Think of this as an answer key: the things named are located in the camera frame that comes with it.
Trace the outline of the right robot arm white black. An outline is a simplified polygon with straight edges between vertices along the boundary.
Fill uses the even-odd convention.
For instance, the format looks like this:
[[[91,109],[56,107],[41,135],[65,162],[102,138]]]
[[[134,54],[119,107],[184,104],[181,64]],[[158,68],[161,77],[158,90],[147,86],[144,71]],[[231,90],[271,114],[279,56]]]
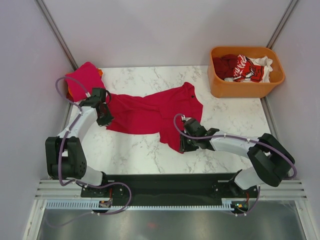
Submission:
[[[180,115],[183,130],[180,134],[180,152],[198,149],[235,154],[250,160],[252,166],[238,170],[229,180],[229,191],[242,196],[249,188],[260,184],[278,187],[283,180],[297,176],[295,159],[271,134],[244,137],[228,134],[217,128],[206,129],[198,120]]]

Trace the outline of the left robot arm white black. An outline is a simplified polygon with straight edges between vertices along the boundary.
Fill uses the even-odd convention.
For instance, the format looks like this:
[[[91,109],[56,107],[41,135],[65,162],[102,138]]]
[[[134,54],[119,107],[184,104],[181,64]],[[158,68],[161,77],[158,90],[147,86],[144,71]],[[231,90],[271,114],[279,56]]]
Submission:
[[[88,166],[82,141],[93,124],[109,126],[114,117],[108,104],[111,94],[104,88],[93,88],[87,98],[76,105],[73,120],[57,136],[45,141],[47,173],[65,186],[72,181],[92,186],[99,197],[106,196],[110,185],[103,180],[104,173]]]

